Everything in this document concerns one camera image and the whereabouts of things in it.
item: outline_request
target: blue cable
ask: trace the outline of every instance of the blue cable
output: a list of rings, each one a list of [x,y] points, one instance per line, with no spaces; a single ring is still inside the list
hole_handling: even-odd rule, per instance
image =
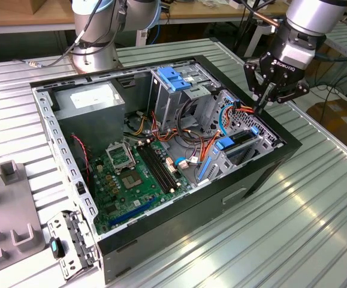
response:
[[[155,41],[157,40],[157,37],[159,37],[159,33],[160,33],[160,23],[157,25],[157,34],[156,34],[156,37],[155,39],[153,39],[153,41],[151,42],[150,45],[154,44]]]
[[[177,158],[174,164],[177,166],[181,161],[186,160],[184,157]]]
[[[224,126],[222,125],[222,115],[224,114],[224,110],[226,108],[228,108],[228,107],[231,107],[231,106],[233,106],[233,105],[226,105],[226,106],[224,106],[224,108],[221,109],[220,114],[219,114],[219,125],[220,125],[220,129],[223,132],[224,136],[227,135],[227,132],[225,131]]]

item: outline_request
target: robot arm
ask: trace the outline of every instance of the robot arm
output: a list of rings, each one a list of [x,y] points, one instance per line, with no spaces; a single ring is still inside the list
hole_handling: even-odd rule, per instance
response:
[[[244,66],[258,113],[267,102],[284,103],[309,92],[305,69],[346,9],[347,0],[292,1],[268,52],[260,57],[262,84],[255,75],[257,64],[247,62]]]
[[[73,0],[76,35],[84,29],[99,0]],[[73,51],[73,63],[82,72],[120,65],[114,38],[120,31],[149,29],[157,24],[159,0],[101,0],[92,21]]]

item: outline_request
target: green motherboard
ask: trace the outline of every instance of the green motherboard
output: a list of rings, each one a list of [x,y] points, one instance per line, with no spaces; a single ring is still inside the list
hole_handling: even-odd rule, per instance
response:
[[[94,223],[99,235],[191,189],[186,178],[179,172],[174,174],[167,172],[165,158],[168,155],[161,143],[152,142],[149,145],[152,148],[151,151],[155,153],[155,159],[164,165],[165,173],[169,173],[179,186],[172,193],[164,191],[152,175],[151,168],[154,169],[154,167],[146,165],[136,146],[129,149],[134,157],[134,168],[123,169],[120,175],[114,172],[107,154],[92,159],[90,165],[93,168],[95,181],[93,198],[98,208]],[[123,158],[121,149],[111,151],[110,155],[112,159],[116,159],[116,164],[127,160]]]

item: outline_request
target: aluminum table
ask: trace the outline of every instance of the aluminum table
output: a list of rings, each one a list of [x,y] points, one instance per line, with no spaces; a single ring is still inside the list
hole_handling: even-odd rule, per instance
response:
[[[205,55],[247,91],[242,61],[211,40],[118,50],[124,66]],[[49,63],[55,57],[37,59]],[[28,83],[73,75],[68,59],[35,69],[0,63],[0,162],[24,163],[46,221],[73,209]],[[293,104],[268,112],[303,146],[254,195],[111,283],[110,287],[346,287],[347,148]],[[49,248],[0,271],[0,287],[103,287],[96,268],[65,283]]]

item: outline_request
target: motherboard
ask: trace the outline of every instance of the motherboard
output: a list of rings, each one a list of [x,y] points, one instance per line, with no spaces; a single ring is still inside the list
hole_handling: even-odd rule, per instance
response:
[[[159,141],[127,149],[135,161],[132,169],[115,171],[115,166],[129,162],[119,147],[90,161],[95,181],[94,200],[99,211],[94,223],[99,235],[191,189],[179,171],[168,171],[168,155]],[[170,179],[175,188],[170,187]]]

